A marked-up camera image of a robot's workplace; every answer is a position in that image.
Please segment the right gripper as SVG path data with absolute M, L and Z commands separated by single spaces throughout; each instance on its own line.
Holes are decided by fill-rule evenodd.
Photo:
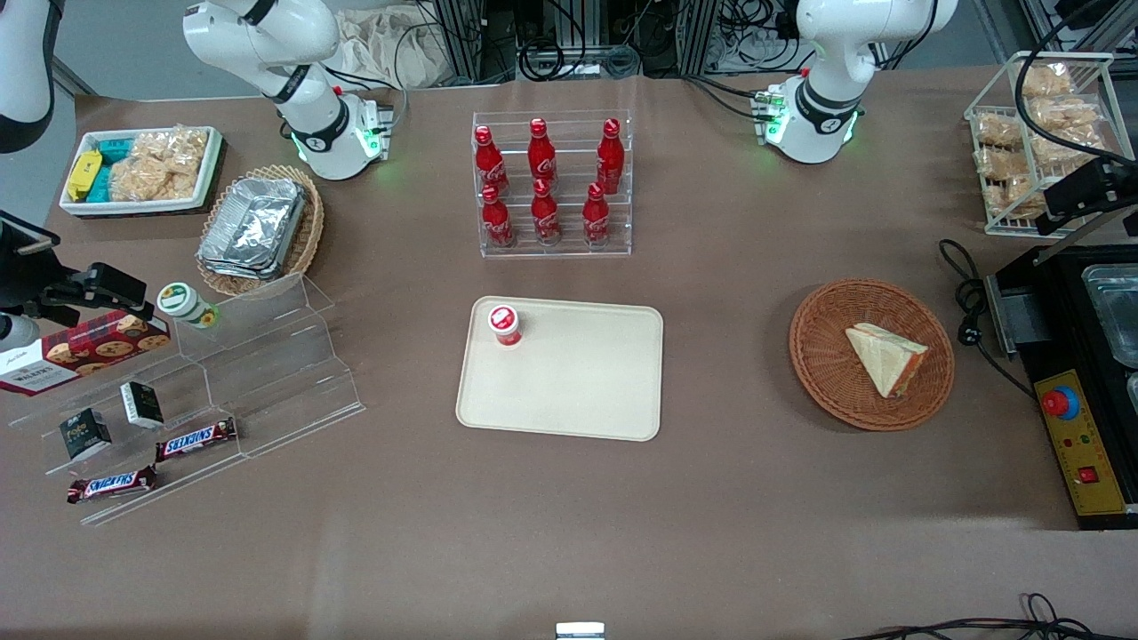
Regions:
M 39 300 L 40 317 L 55 325 L 75 327 L 79 307 L 121 309 L 127 315 L 149 320 L 147 286 L 118 268 L 93 263 L 86 270 L 61 268 L 53 255 L 60 236 L 1 213 L 1 307 L 23 312 Z

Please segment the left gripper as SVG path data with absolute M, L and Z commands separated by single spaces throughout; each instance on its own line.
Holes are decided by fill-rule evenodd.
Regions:
M 1092 235 L 1102 211 L 1130 208 L 1137 203 L 1135 162 L 1085 163 L 1045 191 L 1047 210 L 1034 219 L 1040 236 L 1065 238 Z

